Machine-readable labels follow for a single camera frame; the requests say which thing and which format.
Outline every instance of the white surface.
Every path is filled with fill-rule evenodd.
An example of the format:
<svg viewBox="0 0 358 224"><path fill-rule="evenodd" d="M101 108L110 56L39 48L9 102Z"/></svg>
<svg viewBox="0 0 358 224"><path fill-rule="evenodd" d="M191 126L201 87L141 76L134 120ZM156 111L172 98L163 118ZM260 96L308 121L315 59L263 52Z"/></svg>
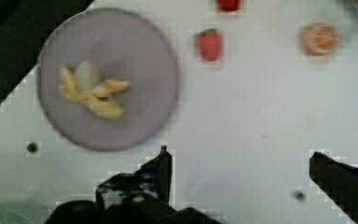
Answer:
<svg viewBox="0 0 358 224"><path fill-rule="evenodd" d="M308 162L311 149L325 148L331 149L327 155L358 164L353 16L324 0L248 0L237 16L219 15L210 2L97 1L95 7L139 12L172 41L182 65L177 111L158 136L137 148L88 151L47 123L31 72L0 106L0 202L29 199L53 208L93 200L103 180L135 171L168 144L177 209L191 205L230 224L351 223L310 187ZM299 51L297 35L325 12L346 22L348 38L331 58L311 60ZM214 24L227 38L217 67L201 62L191 47L194 34ZM38 154L26 152L27 142L41 145ZM292 198L296 189L307 194L306 203Z"/></svg>

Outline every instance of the banana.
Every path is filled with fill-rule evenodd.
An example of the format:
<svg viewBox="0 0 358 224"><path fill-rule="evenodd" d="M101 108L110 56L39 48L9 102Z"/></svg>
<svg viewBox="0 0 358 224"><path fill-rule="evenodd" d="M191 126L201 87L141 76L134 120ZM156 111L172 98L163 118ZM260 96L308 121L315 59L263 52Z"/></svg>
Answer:
<svg viewBox="0 0 358 224"><path fill-rule="evenodd" d="M103 85L110 90L110 92L115 93L119 91L124 91L127 89L131 83L129 81L117 81L113 79L107 79L103 82Z"/></svg>
<svg viewBox="0 0 358 224"><path fill-rule="evenodd" d="M81 103L82 101L86 100L88 97L86 94L79 91L69 91L68 88L66 88L66 86L60 86L60 91L61 94L65 96L66 99L76 103Z"/></svg>
<svg viewBox="0 0 358 224"><path fill-rule="evenodd" d="M107 102L102 102L89 93L87 95L87 100L83 101L82 104L98 117L105 119L119 119L123 116L123 109L112 98Z"/></svg>
<svg viewBox="0 0 358 224"><path fill-rule="evenodd" d="M61 69L63 85L59 87L61 94L69 101L81 103L98 117L105 119L119 119L124 111L121 106L113 99L111 93L124 91L131 84L128 81L117 81L108 79L91 91L79 91L77 88L75 75L67 67ZM107 102L102 102L99 97L109 97Z"/></svg>
<svg viewBox="0 0 358 224"><path fill-rule="evenodd" d="M72 92L77 91L74 72L72 72L69 68L64 67L61 69L61 74L62 74L63 84L68 89L68 91L72 91Z"/></svg>

